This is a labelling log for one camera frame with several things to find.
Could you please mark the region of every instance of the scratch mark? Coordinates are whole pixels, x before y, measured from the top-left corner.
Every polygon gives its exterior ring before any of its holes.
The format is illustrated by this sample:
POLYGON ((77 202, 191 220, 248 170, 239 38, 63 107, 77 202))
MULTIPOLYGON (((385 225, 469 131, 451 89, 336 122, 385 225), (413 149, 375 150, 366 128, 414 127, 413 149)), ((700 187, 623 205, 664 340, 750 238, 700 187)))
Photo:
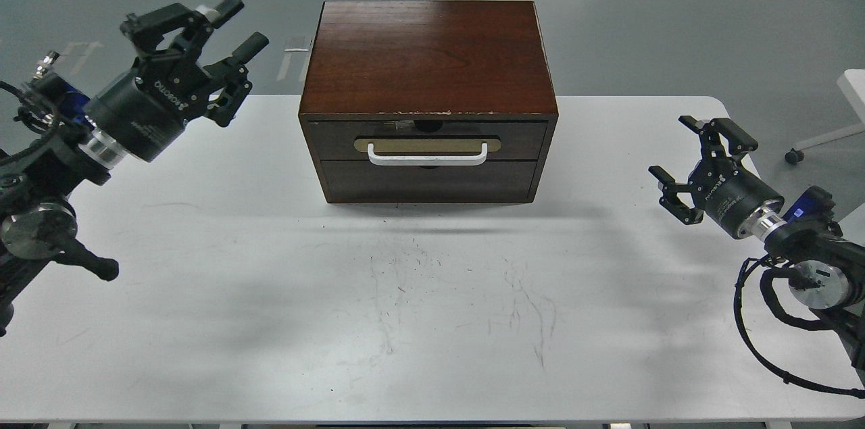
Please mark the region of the scratch mark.
POLYGON ((75 334, 75 336, 72 336, 72 337, 69 338, 68 340, 65 340, 65 342, 60 343, 61 346, 64 345, 64 344, 66 344, 66 343, 68 343, 68 342, 71 342, 71 340, 75 340, 75 339, 77 339, 78 337, 83 336, 83 334, 84 334, 84 333, 87 333, 87 331, 89 331, 89 330, 90 330, 90 328, 87 328, 86 330, 81 331, 81 333, 75 334))
POLYGON ((204 210, 204 208, 200 207, 200 205, 195 205, 192 203, 184 203, 184 202, 145 204, 145 205, 142 205, 142 208, 144 208, 144 207, 166 207, 167 205, 188 205, 188 207, 194 207, 195 209, 200 210, 200 211, 204 210))
POLYGON ((543 298, 545 301, 547 301, 548 303, 550 303, 550 305, 553 306, 553 322, 552 324, 550 324, 549 327, 549 337, 550 339, 553 339, 553 333, 555 332, 555 322, 559 318, 559 307, 555 305, 553 299, 550 299, 547 296, 544 296, 543 298))
POLYGON ((135 382, 133 382, 132 384, 130 384, 130 386, 127 386, 126 390, 132 390, 132 388, 134 388, 134 386, 139 385, 139 382, 141 382, 141 380, 142 380, 144 377, 145 377, 145 376, 139 376, 137 379, 135 379, 135 382))
POLYGON ((516 309, 516 297, 514 297, 514 306, 510 310, 510 319, 508 320, 508 327, 514 327, 514 321, 516 321, 516 316, 519 316, 520 312, 516 309))
MULTIPOLYGON (((387 355, 392 355, 393 354, 393 343, 391 342, 391 339, 390 339, 390 332, 387 330, 388 326, 387 326, 387 323, 385 322, 385 319, 384 319, 383 309, 381 309, 379 278, 378 278, 378 275, 376 274, 376 267, 374 267, 374 265, 371 261, 370 261, 370 274, 373 276, 374 281, 376 281, 376 310, 378 312, 379 331, 381 332, 381 336, 383 337, 383 340, 381 342, 380 355, 385 354, 385 353, 387 353, 387 355)), ((374 360, 376 360, 376 358, 377 358, 377 356, 373 356, 370 358, 370 361, 374 362, 374 360)))
POLYGON ((543 343, 541 343, 541 351, 538 352, 538 347, 535 346, 535 357, 537 357, 538 361, 541 362, 541 368, 544 368, 543 365, 543 343))

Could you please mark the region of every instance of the wooden drawer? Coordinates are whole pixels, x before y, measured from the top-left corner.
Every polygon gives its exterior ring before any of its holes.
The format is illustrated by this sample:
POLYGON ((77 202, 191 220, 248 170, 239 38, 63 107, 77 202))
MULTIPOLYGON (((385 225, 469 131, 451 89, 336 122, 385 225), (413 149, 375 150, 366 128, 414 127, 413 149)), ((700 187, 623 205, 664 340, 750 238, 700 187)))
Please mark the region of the wooden drawer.
POLYGON ((322 8, 299 120, 327 201, 532 201, 557 118, 530 1, 322 8))
POLYGON ((501 149, 489 153, 489 160, 522 159, 537 161, 541 154, 547 122, 476 121, 356 121, 306 124, 306 137, 318 158, 324 160, 365 160, 365 152, 355 148, 359 138, 494 138, 501 149))
POLYGON ((330 202, 526 202, 537 161, 437 168, 322 161, 321 167, 330 202))

